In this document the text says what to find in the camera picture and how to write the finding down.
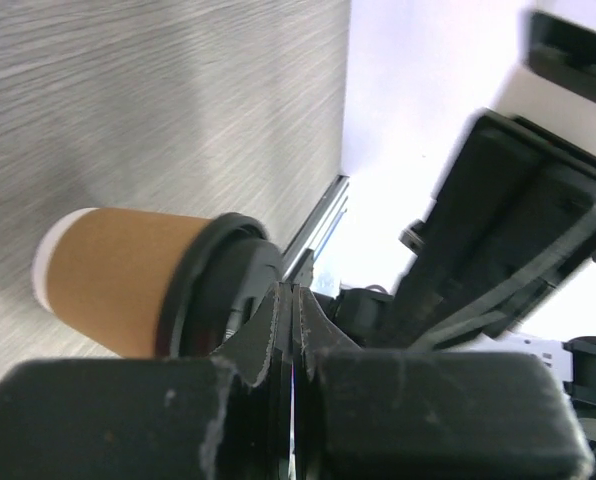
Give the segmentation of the black plastic cup lid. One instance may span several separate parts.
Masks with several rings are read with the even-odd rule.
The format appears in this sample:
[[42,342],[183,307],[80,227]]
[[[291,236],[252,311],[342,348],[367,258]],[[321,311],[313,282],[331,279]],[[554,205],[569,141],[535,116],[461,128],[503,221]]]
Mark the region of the black plastic cup lid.
[[211,220],[183,251],[165,292],[157,358],[206,356],[243,326],[282,278],[282,254],[256,219],[230,212]]

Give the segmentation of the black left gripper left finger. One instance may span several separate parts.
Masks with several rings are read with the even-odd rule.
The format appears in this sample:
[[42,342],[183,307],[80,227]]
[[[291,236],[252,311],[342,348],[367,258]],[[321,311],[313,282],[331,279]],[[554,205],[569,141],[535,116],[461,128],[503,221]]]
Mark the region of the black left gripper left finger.
[[0,479],[285,479],[291,288],[211,355],[43,359],[0,381]]

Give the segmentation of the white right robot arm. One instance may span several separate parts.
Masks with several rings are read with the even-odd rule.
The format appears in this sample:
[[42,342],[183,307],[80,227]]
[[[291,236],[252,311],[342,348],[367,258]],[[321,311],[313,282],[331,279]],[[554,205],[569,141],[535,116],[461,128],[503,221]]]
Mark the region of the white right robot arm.
[[393,294],[342,291],[360,345],[318,371],[326,479],[596,479],[596,336],[514,333],[596,262],[596,1],[527,10]]

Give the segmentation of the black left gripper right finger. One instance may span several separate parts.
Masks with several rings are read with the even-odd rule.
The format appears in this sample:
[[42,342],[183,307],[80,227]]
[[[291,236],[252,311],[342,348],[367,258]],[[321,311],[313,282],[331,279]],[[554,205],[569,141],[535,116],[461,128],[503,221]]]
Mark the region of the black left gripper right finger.
[[363,349],[292,293],[300,479],[587,479],[594,457],[547,367],[518,352]]

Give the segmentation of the brown paper coffee cup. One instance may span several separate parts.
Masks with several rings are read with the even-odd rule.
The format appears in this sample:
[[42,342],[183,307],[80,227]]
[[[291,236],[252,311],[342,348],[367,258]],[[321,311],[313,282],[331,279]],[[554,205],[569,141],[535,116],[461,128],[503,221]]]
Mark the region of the brown paper coffee cup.
[[128,358],[164,357],[163,317],[184,253],[207,218],[83,208],[56,221],[32,262],[38,303],[77,332]]

